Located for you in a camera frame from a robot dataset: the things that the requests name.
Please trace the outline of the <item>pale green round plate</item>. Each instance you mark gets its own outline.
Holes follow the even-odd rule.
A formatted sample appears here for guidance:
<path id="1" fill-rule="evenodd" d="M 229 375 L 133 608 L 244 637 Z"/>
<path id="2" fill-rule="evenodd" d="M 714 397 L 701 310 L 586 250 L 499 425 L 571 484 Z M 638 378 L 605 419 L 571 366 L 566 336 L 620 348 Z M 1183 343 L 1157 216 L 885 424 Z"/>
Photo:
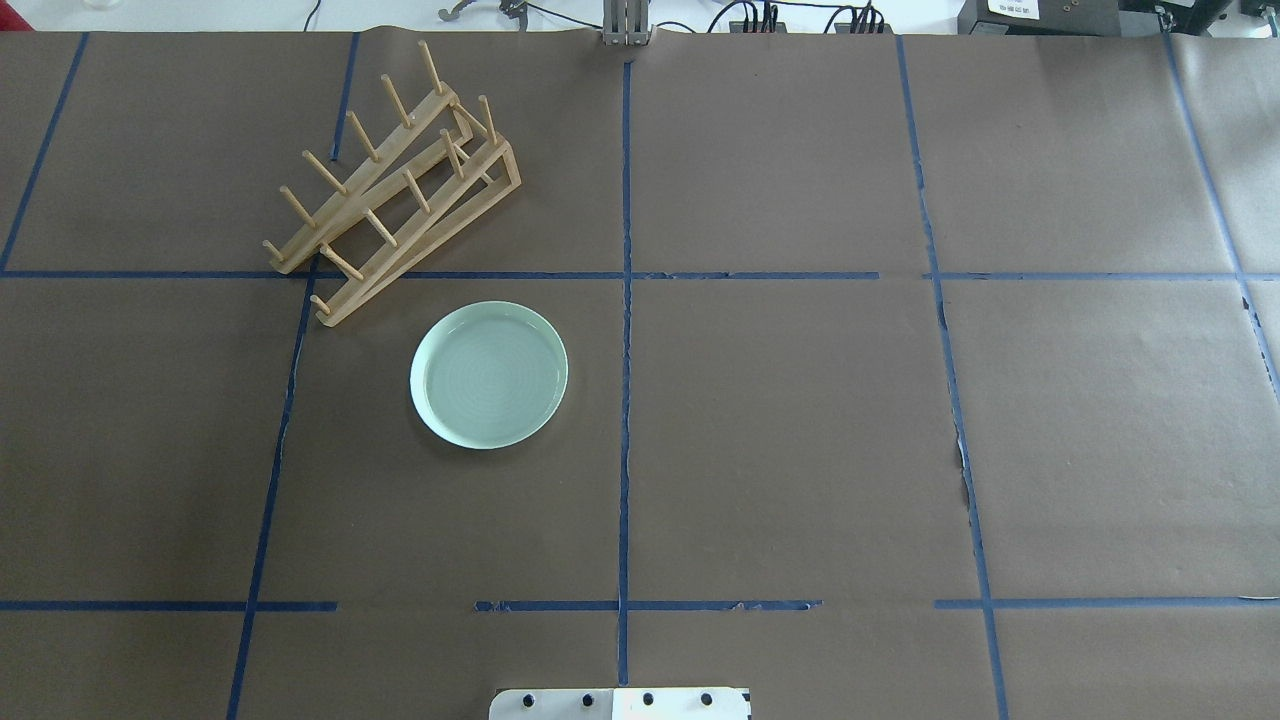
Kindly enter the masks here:
<path id="1" fill-rule="evenodd" d="M 570 380 L 561 333 L 520 304 L 456 309 L 421 338 L 410 364 L 410 398 L 425 427 L 470 450 L 517 445 L 557 413 Z"/>

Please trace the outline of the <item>wooden plate rack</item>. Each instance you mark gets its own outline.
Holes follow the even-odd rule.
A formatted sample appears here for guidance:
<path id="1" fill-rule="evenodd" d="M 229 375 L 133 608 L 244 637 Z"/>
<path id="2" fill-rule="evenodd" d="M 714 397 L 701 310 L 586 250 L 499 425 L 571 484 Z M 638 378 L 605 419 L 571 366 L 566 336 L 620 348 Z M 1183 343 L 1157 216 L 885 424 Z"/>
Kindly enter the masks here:
<path id="1" fill-rule="evenodd" d="M 408 108 L 393 79 L 380 77 L 396 114 L 380 143 L 355 111 L 346 113 L 365 159 L 344 179 L 303 152 L 329 196 L 308 209 L 292 188 L 279 188 L 300 228 L 282 246 L 262 246 L 282 275 L 312 260 L 340 273 L 344 283 L 332 296 L 308 299 L 326 327 L 340 324 L 522 183 L 515 149 L 498 131 L 488 97 L 479 97 L 472 113 L 442 78 L 428 41 L 419 40 L 417 47 L 429 91 Z"/>

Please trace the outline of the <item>black box with white label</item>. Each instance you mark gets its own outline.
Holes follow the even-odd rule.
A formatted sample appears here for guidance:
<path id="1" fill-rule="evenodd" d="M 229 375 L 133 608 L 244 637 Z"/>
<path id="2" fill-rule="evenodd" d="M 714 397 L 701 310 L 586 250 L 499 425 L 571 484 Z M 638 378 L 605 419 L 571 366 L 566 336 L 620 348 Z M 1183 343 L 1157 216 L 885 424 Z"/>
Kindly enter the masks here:
<path id="1" fill-rule="evenodd" d="M 1119 1 L 965 1 L 956 35 L 1117 37 Z"/>

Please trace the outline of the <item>grey aluminium profile post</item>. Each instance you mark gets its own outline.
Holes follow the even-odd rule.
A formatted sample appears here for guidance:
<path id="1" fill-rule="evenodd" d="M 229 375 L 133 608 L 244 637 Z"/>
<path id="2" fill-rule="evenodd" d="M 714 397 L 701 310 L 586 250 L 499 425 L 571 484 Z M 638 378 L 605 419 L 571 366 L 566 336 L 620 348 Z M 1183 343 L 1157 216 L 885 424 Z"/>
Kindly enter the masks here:
<path id="1" fill-rule="evenodd" d="M 604 0 L 602 41 L 605 46 L 644 46 L 652 40 L 649 0 Z"/>

